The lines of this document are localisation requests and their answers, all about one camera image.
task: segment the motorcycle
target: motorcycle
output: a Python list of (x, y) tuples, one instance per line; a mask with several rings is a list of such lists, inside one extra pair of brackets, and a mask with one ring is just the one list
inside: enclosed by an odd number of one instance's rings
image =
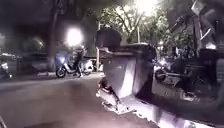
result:
[(73, 66), (74, 63), (69, 63), (65, 57), (59, 57), (58, 63), (56, 68), (56, 76), (58, 78), (64, 78), (66, 74), (73, 74), (74, 76), (81, 77), (81, 74), (77, 72), (77, 68), (80, 68), (81, 73), (86, 76), (93, 72), (93, 64), (91, 60), (81, 60), (76, 68)]
[(155, 79), (157, 82), (162, 83), (166, 78), (182, 79), (188, 77), (189, 71), (186, 69), (186, 65), (193, 60), (193, 57), (185, 57), (189, 56), (187, 53), (179, 53), (176, 55), (178, 55), (177, 58), (164, 57), (160, 61), (154, 61), (156, 67)]
[[(223, 17), (222, 11), (219, 10), (222, 8), (216, 9), (217, 6), (213, 6), (212, 2), (196, 0), (192, 6), (193, 12), (206, 20), (210, 28), (201, 38), (203, 43), (214, 43), (215, 41), (209, 38), (211, 35), (216, 41), (223, 42), (221, 38), (223, 31), (217, 31), (217, 29), (224, 29), (221, 25), (223, 21), (218, 18)], [(98, 83), (99, 88), (96, 93), (107, 110), (116, 114), (133, 113), (139, 118), (147, 119), (150, 122), (149, 127), (212, 128), (224, 125), (221, 112), (224, 105), (222, 82), (224, 59), (222, 54), (220, 55), (221, 50), (217, 52), (218, 49), (202, 47), (196, 59), (197, 63), (192, 62), (185, 66), (191, 71), (189, 77), (178, 82), (185, 87), (201, 84), (204, 88), (210, 88), (208, 92), (213, 92), (212, 89), (216, 88), (214, 92), (216, 98), (186, 100), (187, 95), (180, 98), (168, 97), (153, 91), (153, 87), (157, 86), (153, 78), (153, 60), (156, 57), (154, 48), (145, 44), (120, 46), (119, 39), (113, 40), (113, 48), (110, 48), (112, 45), (110, 40), (104, 38), (102, 41), (96, 38), (95, 42), (96, 47), (108, 54), (104, 60), (105, 77)]]
[(3, 62), (0, 64), (0, 79), (11, 79), (12, 74), (8, 71), (8, 63)]

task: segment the headlight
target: headlight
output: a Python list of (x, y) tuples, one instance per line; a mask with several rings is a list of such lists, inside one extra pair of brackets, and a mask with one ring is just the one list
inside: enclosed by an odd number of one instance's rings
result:
[(61, 63), (64, 63), (65, 62), (65, 57), (59, 57), (59, 60)]
[(212, 44), (212, 43), (208, 43), (207, 45), (206, 45), (206, 48), (207, 49), (216, 49), (216, 45), (214, 45), (214, 44)]
[(8, 69), (9, 68), (7, 63), (3, 63), (1, 66), (2, 66), (3, 69)]
[(165, 59), (162, 59), (161, 61), (159, 61), (159, 63), (160, 63), (161, 65), (165, 65), (165, 64), (166, 64), (166, 60), (165, 60)]

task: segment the pole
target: pole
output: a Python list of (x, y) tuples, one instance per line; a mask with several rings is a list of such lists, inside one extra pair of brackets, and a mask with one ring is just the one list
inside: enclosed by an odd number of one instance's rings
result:
[(96, 48), (96, 71), (99, 71), (99, 66), (100, 66), (100, 50), (99, 48)]
[(140, 30), (139, 30), (139, 27), (137, 28), (137, 34), (138, 34), (138, 43), (140, 43)]
[(51, 28), (50, 28), (50, 40), (49, 40), (49, 50), (48, 50), (48, 71), (55, 70), (55, 28), (57, 24), (59, 8), (59, 0), (54, 0), (54, 9), (52, 14)]

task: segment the tree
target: tree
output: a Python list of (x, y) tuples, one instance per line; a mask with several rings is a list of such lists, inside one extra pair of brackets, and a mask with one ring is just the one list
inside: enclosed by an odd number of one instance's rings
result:
[(116, 4), (102, 10), (100, 22), (110, 24), (122, 33), (127, 43), (137, 42), (137, 29), (140, 29), (141, 41), (153, 42), (153, 38), (165, 38), (168, 22), (166, 11), (157, 7), (151, 15), (140, 12), (132, 2)]

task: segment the scooter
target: scooter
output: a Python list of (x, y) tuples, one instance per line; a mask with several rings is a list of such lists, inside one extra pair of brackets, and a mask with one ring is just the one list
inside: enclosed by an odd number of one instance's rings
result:
[[(80, 65), (77, 67), (84, 75), (90, 75), (93, 72), (93, 64), (90, 60), (82, 60)], [(77, 68), (69, 64), (65, 57), (58, 58), (58, 64), (56, 68), (56, 76), (58, 78), (64, 78), (66, 74), (73, 74), (76, 77), (81, 77), (81, 74), (77, 72)]]
[[(213, 19), (223, 17), (220, 10), (217, 10), (212, 4), (204, 0), (196, 0), (192, 9), (196, 15), (202, 15), (204, 20), (208, 21), (208, 27), (213, 26), (213, 23), (215, 23), (212, 21)], [(203, 37), (210, 36), (211, 32), (209, 32), (210, 34), (205, 34)], [(224, 35), (223, 31), (218, 32), (213, 33), (215, 34), (213, 38)], [(112, 45), (107, 44), (108, 42), (110, 42), (110, 39), (104, 38), (103, 41), (96, 39), (95, 43), (100, 50), (108, 51), (109, 48), (107, 47)], [(107, 52), (110, 55), (104, 61), (105, 77), (99, 82), (99, 88), (96, 93), (96, 96), (101, 99), (102, 105), (107, 110), (116, 114), (133, 113), (139, 118), (147, 119), (149, 127), (212, 128), (224, 125), (224, 116), (221, 112), (224, 105), (224, 86), (222, 82), (224, 78), (221, 76), (221, 73), (223, 74), (224, 71), (224, 60), (220, 56), (212, 54), (215, 51), (200, 50), (199, 58), (202, 62), (205, 62), (202, 63), (203, 66), (208, 65), (208, 67), (213, 67), (214, 64), (209, 62), (217, 57), (216, 68), (211, 68), (217, 74), (220, 73), (220, 76), (217, 76), (217, 83), (222, 86), (218, 87), (219, 90), (216, 92), (217, 98), (213, 101), (204, 99), (190, 101), (180, 99), (179, 97), (161, 96), (158, 95), (158, 92), (153, 91), (153, 87), (156, 87), (153, 78), (153, 59), (156, 56), (154, 48), (143, 44), (113, 45), (113, 47), (116, 49)]]
[(164, 57), (155, 63), (155, 79), (157, 82), (162, 83), (166, 78), (182, 79), (188, 77), (189, 71), (186, 69), (187, 63), (191, 59), (185, 58), (183, 54), (178, 54), (177, 58)]

